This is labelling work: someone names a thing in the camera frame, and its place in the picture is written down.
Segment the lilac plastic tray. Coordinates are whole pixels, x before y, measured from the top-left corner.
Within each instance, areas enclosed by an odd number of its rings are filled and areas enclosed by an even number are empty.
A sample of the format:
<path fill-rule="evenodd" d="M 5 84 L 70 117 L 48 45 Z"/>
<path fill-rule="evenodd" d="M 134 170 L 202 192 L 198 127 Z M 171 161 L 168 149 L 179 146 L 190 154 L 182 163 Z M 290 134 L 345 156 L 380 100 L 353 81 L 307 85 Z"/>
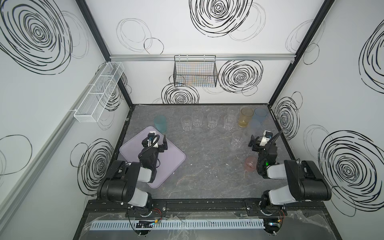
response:
<path fill-rule="evenodd" d="M 145 128 L 120 147 L 120 154 L 127 162 L 139 162 L 138 154 L 144 148 L 142 141 L 150 132 L 159 135 L 159 144 L 163 143 L 163 134 L 152 126 Z M 164 153 L 159 153 L 160 166 L 157 168 L 156 178 L 153 183 L 148 183 L 152 189 L 157 189 L 163 184 L 186 159 L 186 155 L 169 140 L 167 140 L 167 145 L 168 149 Z"/>

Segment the teal plastic cup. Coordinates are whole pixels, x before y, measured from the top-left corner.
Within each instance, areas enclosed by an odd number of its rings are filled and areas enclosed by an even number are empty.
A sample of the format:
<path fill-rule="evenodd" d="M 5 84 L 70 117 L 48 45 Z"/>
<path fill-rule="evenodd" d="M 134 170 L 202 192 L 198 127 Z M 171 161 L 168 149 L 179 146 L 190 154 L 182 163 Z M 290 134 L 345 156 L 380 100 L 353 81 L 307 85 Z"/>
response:
<path fill-rule="evenodd" d="M 163 115 L 158 115 L 154 118 L 154 124 L 156 129 L 164 134 L 167 131 L 167 118 Z"/>

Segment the yellow plastic cup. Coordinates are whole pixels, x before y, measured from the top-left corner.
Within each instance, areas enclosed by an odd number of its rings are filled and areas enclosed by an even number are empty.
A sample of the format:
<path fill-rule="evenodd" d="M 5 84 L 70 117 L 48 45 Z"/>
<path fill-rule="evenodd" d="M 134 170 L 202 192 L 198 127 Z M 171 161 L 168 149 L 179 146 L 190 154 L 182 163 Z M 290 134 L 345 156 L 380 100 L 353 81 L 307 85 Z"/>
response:
<path fill-rule="evenodd" d="M 241 108 L 238 125 L 241 128 L 246 128 L 254 115 L 254 110 L 251 108 Z"/>

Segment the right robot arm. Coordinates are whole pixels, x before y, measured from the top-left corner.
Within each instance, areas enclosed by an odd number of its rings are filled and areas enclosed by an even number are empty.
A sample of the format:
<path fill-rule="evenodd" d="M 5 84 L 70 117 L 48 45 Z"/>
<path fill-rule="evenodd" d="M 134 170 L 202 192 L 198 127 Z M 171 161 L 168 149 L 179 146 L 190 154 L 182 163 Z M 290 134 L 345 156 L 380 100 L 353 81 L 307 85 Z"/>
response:
<path fill-rule="evenodd" d="M 252 166 L 264 179 L 287 180 L 287 185 L 264 191 L 259 202 L 261 212 L 271 216 L 273 206 L 298 202 L 329 201 L 332 190 L 313 161 L 285 160 L 276 162 L 278 135 L 266 131 L 261 137 L 251 136 L 248 146 L 258 153 L 257 163 Z"/>

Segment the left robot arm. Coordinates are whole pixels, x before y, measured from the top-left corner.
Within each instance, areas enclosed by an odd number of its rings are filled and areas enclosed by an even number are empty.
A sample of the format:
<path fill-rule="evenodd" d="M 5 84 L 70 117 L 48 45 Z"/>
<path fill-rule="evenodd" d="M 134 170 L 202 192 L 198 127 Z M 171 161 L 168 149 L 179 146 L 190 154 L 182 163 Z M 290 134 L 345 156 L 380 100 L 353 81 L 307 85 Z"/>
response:
<path fill-rule="evenodd" d="M 144 213 L 153 210 L 152 195 L 137 188 L 137 183 L 153 183 L 160 166 L 159 154 L 168 149 L 166 137 L 150 132 L 142 141 L 138 162 L 114 161 L 97 189 L 97 199 L 136 207 Z"/>

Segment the blue plastic cup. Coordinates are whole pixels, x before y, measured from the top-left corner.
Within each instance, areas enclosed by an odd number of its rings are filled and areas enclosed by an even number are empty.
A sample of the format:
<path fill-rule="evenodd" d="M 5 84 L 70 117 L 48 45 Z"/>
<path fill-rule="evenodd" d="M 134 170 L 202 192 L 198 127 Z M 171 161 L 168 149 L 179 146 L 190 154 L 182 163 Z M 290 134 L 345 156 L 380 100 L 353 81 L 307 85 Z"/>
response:
<path fill-rule="evenodd" d="M 267 116 L 268 116 L 268 111 L 266 111 L 263 108 L 256 108 L 254 111 L 254 117 L 260 124 L 264 122 Z"/>

